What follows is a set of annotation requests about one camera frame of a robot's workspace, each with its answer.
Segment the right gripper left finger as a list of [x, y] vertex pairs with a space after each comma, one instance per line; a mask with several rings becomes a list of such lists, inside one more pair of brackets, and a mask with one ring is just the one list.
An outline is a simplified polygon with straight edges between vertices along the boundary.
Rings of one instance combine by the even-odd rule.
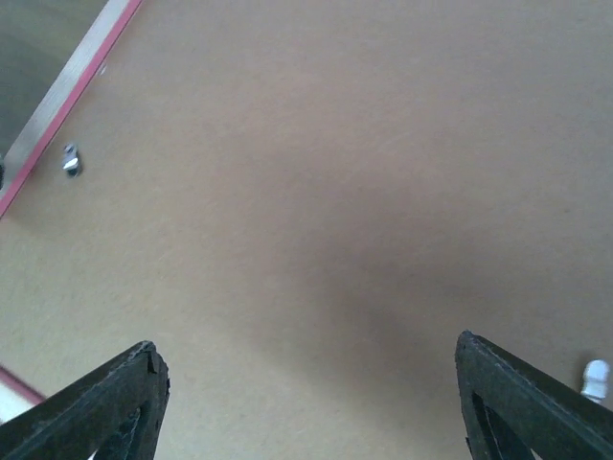
[[1, 426], [3, 459], [152, 459], [169, 368], [141, 341]]

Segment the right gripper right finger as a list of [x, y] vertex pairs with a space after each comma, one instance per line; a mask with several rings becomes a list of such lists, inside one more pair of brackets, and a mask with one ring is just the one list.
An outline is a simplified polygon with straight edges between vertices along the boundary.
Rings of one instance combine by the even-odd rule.
[[612, 457], [610, 410], [470, 331], [455, 363], [472, 458]]

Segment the pink picture frame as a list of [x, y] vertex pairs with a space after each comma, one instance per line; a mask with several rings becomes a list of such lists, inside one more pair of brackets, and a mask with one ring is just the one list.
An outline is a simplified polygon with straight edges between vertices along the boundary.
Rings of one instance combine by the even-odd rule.
[[153, 341], [160, 459], [466, 459], [465, 330], [612, 358], [608, 1], [147, 1], [1, 222], [2, 362]]

